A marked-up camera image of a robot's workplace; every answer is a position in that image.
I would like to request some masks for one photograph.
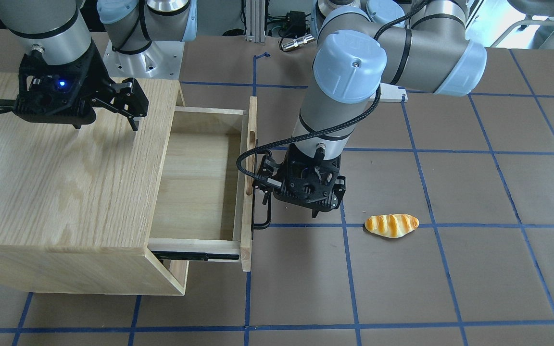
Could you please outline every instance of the blue tape grid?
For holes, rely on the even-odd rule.
[[[412,132],[412,128],[409,124],[409,118],[407,117],[407,109],[405,108],[405,97],[403,97],[403,101],[401,102],[401,108],[403,111],[403,117],[405,118],[405,124],[407,126],[407,133],[409,134],[409,141],[411,142],[412,149],[416,149],[416,143],[414,142],[414,134]],[[429,217],[431,218],[431,222],[435,223],[435,215],[433,215],[433,207],[431,206],[431,199],[429,198],[428,190],[427,190],[427,182],[425,181],[424,173],[422,172],[422,165],[420,164],[420,158],[418,157],[418,152],[414,151],[414,159],[416,160],[416,166],[418,168],[418,175],[420,175],[420,182],[422,183],[422,190],[425,194],[425,199],[427,200],[427,208],[429,210]],[[444,265],[444,272],[446,273],[446,280],[448,281],[448,288],[450,289],[450,295],[453,299],[453,305],[454,305],[454,312],[457,317],[457,322],[459,324],[459,331],[461,332],[461,338],[463,339],[463,345],[468,346],[467,342],[467,336],[466,336],[466,329],[463,326],[463,319],[461,318],[461,312],[459,309],[459,302],[457,302],[457,294],[454,291],[453,286],[453,280],[450,277],[450,269],[448,266],[448,260],[446,259],[446,253],[444,252],[444,245],[442,245],[441,237],[440,237],[440,231],[437,227],[433,228],[433,232],[435,233],[435,240],[437,241],[438,248],[440,250],[440,256],[441,256],[441,262],[442,265]]]
[[[136,335],[136,324],[138,322],[138,313],[140,312],[141,301],[142,301],[142,296],[136,296],[136,304],[134,304],[134,315],[132,315],[132,326],[130,326],[127,346],[132,346],[134,344],[134,336]]]
[[[343,247],[345,247],[345,265],[348,269],[348,282],[350,285],[350,299],[352,300],[352,314],[354,317],[354,332],[356,333],[356,345],[362,346],[360,337],[360,322],[358,321],[358,305],[356,304],[356,290],[354,289],[354,276],[352,275],[352,258],[350,258],[350,241],[348,241],[348,226],[345,221],[345,204],[341,201],[341,229],[343,230]]]
[[[32,298],[33,298],[33,293],[29,292],[27,294],[27,298],[25,299],[25,306],[23,308],[23,312],[20,314],[20,320],[18,320],[18,327],[17,327],[17,331],[14,333],[12,346],[16,346],[18,344],[18,339],[20,339],[20,331],[22,330],[25,324],[25,319],[27,318],[27,313],[29,312],[29,305],[31,305]]]
[[[501,171],[501,168],[499,167],[499,164],[497,162],[497,158],[495,155],[554,155],[554,152],[535,152],[535,151],[494,151],[492,149],[490,140],[488,139],[488,136],[486,135],[486,130],[484,129],[484,125],[482,124],[482,121],[480,119],[480,116],[477,112],[477,109],[475,107],[475,103],[473,99],[471,98],[472,95],[477,96],[499,96],[499,97],[533,97],[536,101],[536,104],[538,105],[541,114],[545,118],[545,121],[550,128],[550,131],[552,132],[554,136],[554,128],[552,127],[550,121],[548,120],[548,117],[541,106],[539,99],[540,98],[554,98],[553,95],[536,95],[533,88],[531,87],[525,73],[523,72],[523,69],[519,65],[514,53],[512,50],[510,50],[510,54],[512,55],[512,58],[514,59],[517,68],[519,69],[519,72],[521,72],[521,75],[523,76],[523,79],[525,80],[526,85],[528,86],[531,94],[494,94],[494,93],[483,93],[483,92],[472,92],[470,94],[469,99],[471,102],[471,105],[475,111],[475,114],[477,116],[479,125],[483,131],[485,140],[488,144],[489,150],[442,150],[442,149],[416,149],[416,145],[414,143],[413,133],[411,131],[411,127],[409,125],[409,119],[407,118],[407,112],[404,103],[402,103],[402,108],[404,112],[404,117],[406,119],[406,125],[407,130],[410,136],[410,141],[412,144],[412,149],[400,149],[400,148],[346,148],[346,151],[396,151],[396,152],[411,152],[414,154],[414,157],[416,159],[418,173],[420,175],[420,179],[422,182],[422,186],[425,192],[425,198],[427,199],[427,205],[429,208],[429,216],[431,217],[431,223],[421,224],[420,228],[433,228],[433,231],[436,235],[436,240],[438,243],[438,247],[440,250],[440,255],[442,257],[442,264],[444,265],[444,269],[446,271],[446,279],[448,280],[448,285],[451,291],[451,295],[453,297],[453,304],[455,308],[455,313],[457,315],[457,322],[428,322],[428,323],[382,323],[382,324],[360,324],[358,321],[358,308],[356,306],[356,293],[354,290],[353,285],[353,276],[352,276],[352,265],[350,261],[349,256],[349,245],[348,245],[348,238],[347,238],[347,228],[348,227],[361,227],[362,224],[357,223],[347,223],[345,219],[345,211],[343,209],[343,205],[341,206],[341,223],[275,223],[271,225],[273,228],[279,228],[279,227],[296,227],[296,228],[305,228],[305,227],[340,227],[343,230],[343,240],[344,240],[344,246],[345,246],[345,254],[347,259],[347,266],[348,266],[348,281],[350,283],[350,295],[352,300],[352,311],[354,314],[354,324],[307,324],[307,325],[271,325],[271,326],[251,326],[250,324],[250,309],[251,309],[251,273],[247,273],[246,276],[246,305],[245,305],[245,323],[244,326],[156,326],[156,327],[137,327],[136,323],[138,320],[138,314],[140,311],[140,305],[141,305],[141,296],[137,296],[136,304],[134,306],[134,315],[132,318],[132,324],[129,328],[25,328],[24,323],[27,316],[27,313],[29,311],[29,307],[31,305],[31,300],[33,297],[33,293],[29,293],[27,295],[25,306],[23,309],[23,312],[21,314],[21,317],[18,322],[17,328],[0,328],[0,333],[6,333],[11,334],[14,333],[14,339],[13,339],[13,346],[16,346],[18,344],[18,339],[20,338],[20,335],[22,333],[129,333],[129,342],[128,345],[132,346],[134,343],[134,335],[136,333],[155,333],[155,332],[244,332],[244,344],[245,346],[248,346],[249,344],[249,331],[274,331],[274,330],[315,330],[315,329],[354,329],[356,330],[356,341],[357,345],[361,345],[361,338],[360,338],[360,330],[361,329],[388,329],[388,328],[459,328],[461,331],[462,339],[464,342],[464,345],[467,345],[467,339],[466,339],[466,333],[464,331],[465,327],[483,327],[483,326],[526,326],[526,325],[554,325],[554,320],[527,320],[527,321],[476,321],[476,322],[467,322],[463,321],[460,317],[460,311],[459,311],[459,305],[457,302],[456,294],[453,289],[452,280],[450,278],[449,273],[449,267],[448,262],[446,260],[446,256],[443,250],[443,246],[441,243],[441,237],[438,232],[438,228],[447,228],[447,227],[486,227],[486,228],[519,228],[521,230],[521,233],[523,235],[523,238],[526,242],[526,245],[528,247],[530,256],[532,258],[532,261],[534,263],[534,266],[536,267],[536,271],[538,273],[538,276],[540,278],[541,284],[545,290],[545,293],[547,294],[548,302],[552,308],[552,311],[554,313],[554,301],[552,300],[552,296],[550,295],[550,291],[548,291],[548,286],[545,282],[545,279],[543,277],[543,274],[541,273],[541,269],[538,265],[536,255],[529,243],[529,239],[527,236],[527,233],[525,231],[526,228],[554,228],[554,225],[535,225],[535,224],[523,224],[521,222],[521,219],[519,218],[518,212],[516,210],[516,206],[514,204],[514,200],[512,200],[512,196],[510,195],[510,190],[507,186],[507,183],[505,181],[504,175]],[[183,84],[187,85],[210,85],[210,86],[237,86],[237,87],[252,87],[252,94],[253,96],[256,96],[257,88],[258,87],[267,87],[267,88],[294,88],[294,89],[304,89],[307,88],[306,86],[287,86],[287,85],[264,85],[264,84],[258,84],[257,83],[257,59],[261,57],[270,57],[268,53],[264,53],[259,56],[253,57],[253,83],[216,83],[216,82],[195,82],[195,81],[182,81]],[[408,92],[417,93],[418,90],[408,90]],[[424,180],[424,173],[422,171],[422,166],[420,165],[420,160],[418,158],[418,153],[470,153],[470,154],[490,154],[495,162],[495,165],[497,167],[497,172],[502,180],[502,184],[504,185],[504,188],[506,190],[506,194],[508,195],[510,202],[512,204],[515,216],[517,218],[518,223],[517,224],[485,224],[485,223],[437,223],[435,222],[435,217],[433,215],[433,210],[431,208],[431,203],[428,197],[428,191],[426,187],[426,183]]]

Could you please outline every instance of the wooden cabinet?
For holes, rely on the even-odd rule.
[[[140,83],[150,111],[137,132],[106,110],[80,130],[0,115],[1,284],[176,296],[186,259],[251,269],[251,182],[235,160],[255,144],[255,97],[249,112],[193,108],[178,81]],[[17,88],[0,73],[0,99]]]

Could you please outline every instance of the toy bread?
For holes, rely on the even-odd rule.
[[[418,219],[407,214],[376,215],[369,217],[365,228],[387,238],[401,238],[418,227]]]

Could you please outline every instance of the chair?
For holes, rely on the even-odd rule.
[[[504,33],[497,39],[491,47],[497,47],[497,45],[503,41],[517,26],[527,25],[544,25],[554,26],[554,20],[533,20],[532,16],[543,15],[545,17],[554,18],[554,0],[508,0],[508,3],[514,7],[520,13],[525,14],[525,19],[520,20],[510,26]]]

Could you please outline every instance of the drawer handle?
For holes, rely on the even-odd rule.
[[[255,131],[249,131],[248,140],[249,141],[247,143],[247,150],[251,150],[255,147]],[[247,158],[245,168],[251,172],[255,171],[255,155],[249,156]],[[253,194],[252,183],[253,181],[251,180],[251,177],[245,175],[245,193],[248,196],[251,196]]]

